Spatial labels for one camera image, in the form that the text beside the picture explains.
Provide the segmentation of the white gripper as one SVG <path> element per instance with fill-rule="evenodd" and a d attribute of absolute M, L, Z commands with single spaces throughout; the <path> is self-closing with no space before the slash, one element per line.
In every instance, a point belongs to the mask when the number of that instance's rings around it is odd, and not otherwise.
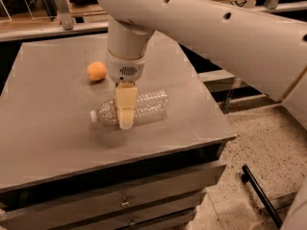
<path fill-rule="evenodd" d="M 115 102 L 119 126 L 123 130 L 132 128 L 138 89 L 134 82 L 138 81 L 145 66 L 145 58 L 122 59 L 111 52 L 106 53 L 106 68 L 114 82 L 121 82 L 115 89 Z"/>

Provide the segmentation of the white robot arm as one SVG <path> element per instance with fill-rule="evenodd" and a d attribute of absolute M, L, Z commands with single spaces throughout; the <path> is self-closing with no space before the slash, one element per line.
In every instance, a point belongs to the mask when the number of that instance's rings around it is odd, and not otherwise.
<path fill-rule="evenodd" d="M 280 102 L 307 128 L 307 23 L 210 0 L 98 0 L 120 126 L 132 126 L 147 43 L 161 32 Z"/>

